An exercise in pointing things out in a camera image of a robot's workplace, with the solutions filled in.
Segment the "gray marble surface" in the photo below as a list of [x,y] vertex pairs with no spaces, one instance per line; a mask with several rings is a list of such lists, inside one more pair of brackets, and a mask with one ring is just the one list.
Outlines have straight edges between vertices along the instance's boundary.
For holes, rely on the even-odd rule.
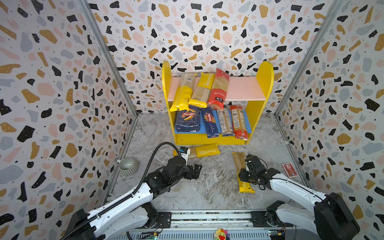
[[[168,115],[140,115],[127,157],[139,162],[139,170],[132,176],[119,175],[111,197],[114,200],[136,186],[144,173],[148,160],[154,148],[164,141],[174,142],[170,132]],[[257,155],[273,167],[282,172],[281,164],[292,162],[284,140],[275,123],[275,119],[262,116],[249,145],[221,145],[221,154],[192,159],[188,165],[194,163],[203,166],[200,178],[195,180],[182,179],[154,200],[152,204],[157,210],[193,210],[193,209],[264,209],[276,200],[289,201],[289,198],[278,192],[266,189],[262,191],[258,186],[251,185],[254,194],[240,193],[235,173],[232,152],[245,152]],[[173,156],[171,146],[162,146],[149,172],[167,164]],[[294,179],[301,183],[300,177]]]

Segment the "spaghetti package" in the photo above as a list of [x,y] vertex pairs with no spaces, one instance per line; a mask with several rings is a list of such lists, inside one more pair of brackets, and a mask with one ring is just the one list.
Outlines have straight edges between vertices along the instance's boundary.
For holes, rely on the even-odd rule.
[[213,73],[202,73],[199,83],[189,100],[189,105],[206,108],[209,95],[211,93],[212,84],[214,83],[215,75]]
[[175,99],[173,101],[171,112],[177,110],[189,111],[188,101],[192,96],[193,88],[195,87],[195,73],[186,73],[181,75],[179,86],[177,87]]
[[200,111],[196,106],[189,106],[189,111],[177,112],[175,128],[177,132],[197,132],[200,130]]
[[205,131],[207,138],[218,137],[218,128],[212,109],[210,107],[201,109],[204,118]]
[[228,91],[228,83],[229,74],[217,68],[215,80],[208,100],[208,106],[223,110],[224,101]]
[[231,106],[231,113],[233,131],[235,132],[236,139],[248,140],[243,108],[241,106]]
[[231,119],[229,118],[228,109],[224,106],[224,110],[217,110],[218,121],[220,123],[221,135],[223,137],[234,136]]
[[191,150],[188,155],[188,159],[198,158],[198,157],[208,157],[213,155],[221,154],[220,150],[217,147],[217,143],[211,143],[203,146],[189,147]]
[[232,152],[232,155],[235,162],[237,180],[239,182],[239,192],[255,193],[255,190],[251,188],[249,182],[240,181],[238,176],[242,168],[247,169],[245,164],[245,152]]

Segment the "sunflower toy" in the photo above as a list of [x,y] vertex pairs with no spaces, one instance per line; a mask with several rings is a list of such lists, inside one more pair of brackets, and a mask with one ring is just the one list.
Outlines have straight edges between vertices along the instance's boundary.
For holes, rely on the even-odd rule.
[[215,237],[215,240],[230,240],[228,231],[222,228],[219,228],[216,230],[214,237]]

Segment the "striped bowl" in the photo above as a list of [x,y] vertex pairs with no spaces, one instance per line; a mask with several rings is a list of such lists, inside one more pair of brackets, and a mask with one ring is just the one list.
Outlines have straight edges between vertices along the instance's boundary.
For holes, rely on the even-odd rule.
[[118,160],[119,169],[122,175],[130,176],[133,175],[138,169],[138,163],[131,157],[126,157],[122,160]]

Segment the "robotic arm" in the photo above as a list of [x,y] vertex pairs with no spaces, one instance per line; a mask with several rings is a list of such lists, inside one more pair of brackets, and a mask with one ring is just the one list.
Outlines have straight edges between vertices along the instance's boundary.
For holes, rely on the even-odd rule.
[[262,190],[268,188],[280,192],[304,207],[276,201],[267,208],[266,218],[271,226],[291,223],[319,235],[323,240],[350,240],[360,231],[338,194],[327,195],[291,181],[276,169],[266,169],[257,156],[248,155],[245,162],[249,170],[241,169],[238,175],[241,181],[257,184]]
[[[157,149],[164,144],[174,147],[179,155],[169,159],[166,166],[147,175]],[[182,155],[173,144],[161,143],[154,150],[143,178],[134,189],[87,214],[83,209],[75,212],[68,224],[66,235],[61,240],[112,239],[133,228],[152,227],[158,212],[150,201],[162,193],[169,192],[182,178],[198,179],[202,166],[187,166],[186,159],[188,155]]]

